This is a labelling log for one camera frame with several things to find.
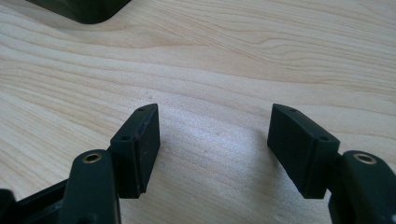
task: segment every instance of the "black object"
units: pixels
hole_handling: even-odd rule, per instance
[[[27,0],[73,21],[94,24],[106,21],[131,0]]]
[[[377,156],[341,156],[338,139],[285,105],[273,105],[267,144],[306,199],[332,192],[333,223],[396,223],[396,176]]]
[[[119,224],[121,198],[146,192],[160,147],[157,105],[138,108],[108,150],[75,158],[70,178],[19,202],[0,189],[0,223]]]

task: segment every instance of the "screw hole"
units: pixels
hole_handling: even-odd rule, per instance
[[[123,136],[121,138],[122,141],[128,141],[129,139],[131,139],[129,136]]]
[[[92,154],[84,157],[84,159],[82,159],[82,161],[84,163],[94,163],[94,162],[99,161],[101,159],[102,159],[102,154],[92,153]]]
[[[353,155],[353,157],[363,163],[369,164],[369,165],[374,165],[376,164],[376,159],[374,159],[373,157],[366,155],[366,154],[362,154],[362,153],[356,153]]]
[[[319,139],[322,141],[329,141],[329,138],[325,136],[320,136]]]

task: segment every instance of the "wooden table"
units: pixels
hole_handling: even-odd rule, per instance
[[[162,146],[123,223],[331,223],[266,146],[290,105],[396,171],[394,0],[134,0],[83,25],[0,2],[0,188],[22,199],[107,148],[139,106]]]

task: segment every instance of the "clamp jaw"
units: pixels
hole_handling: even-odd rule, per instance
[[[377,156],[341,156],[337,138],[285,105],[273,105],[267,145],[304,198],[332,193],[332,223],[396,223],[396,176]]]

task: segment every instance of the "wood grain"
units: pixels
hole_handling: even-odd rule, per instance
[[[273,103],[396,171],[393,0],[134,0],[95,25],[0,1],[0,188],[18,199],[158,103],[162,146],[123,223],[331,223],[266,146]]]

